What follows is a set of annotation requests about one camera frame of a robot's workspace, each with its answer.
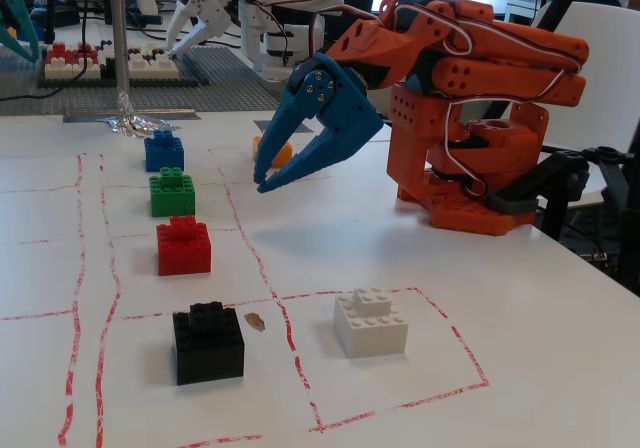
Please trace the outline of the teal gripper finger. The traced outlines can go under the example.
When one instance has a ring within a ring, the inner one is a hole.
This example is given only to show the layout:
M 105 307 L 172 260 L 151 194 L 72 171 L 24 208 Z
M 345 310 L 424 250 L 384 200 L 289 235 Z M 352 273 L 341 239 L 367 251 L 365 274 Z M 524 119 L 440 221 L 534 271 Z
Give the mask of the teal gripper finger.
M 9 33 L 10 28 L 23 32 L 29 48 Z M 3 46 L 31 63 L 40 58 L 39 39 L 24 0 L 3 0 Z

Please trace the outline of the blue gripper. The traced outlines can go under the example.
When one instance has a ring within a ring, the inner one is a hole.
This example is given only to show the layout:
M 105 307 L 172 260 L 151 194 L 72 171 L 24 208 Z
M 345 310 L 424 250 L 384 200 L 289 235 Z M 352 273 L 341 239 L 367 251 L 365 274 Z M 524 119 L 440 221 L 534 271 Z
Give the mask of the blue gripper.
M 306 119 L 322 131 L 273 174 L 276 156 Z M 258 192 L 270 192 L 353 156 L 382 127 L 354 70 L 324 54 L 305 60 L 292 72 L 268 128 L 258 144 L 253 179 Z

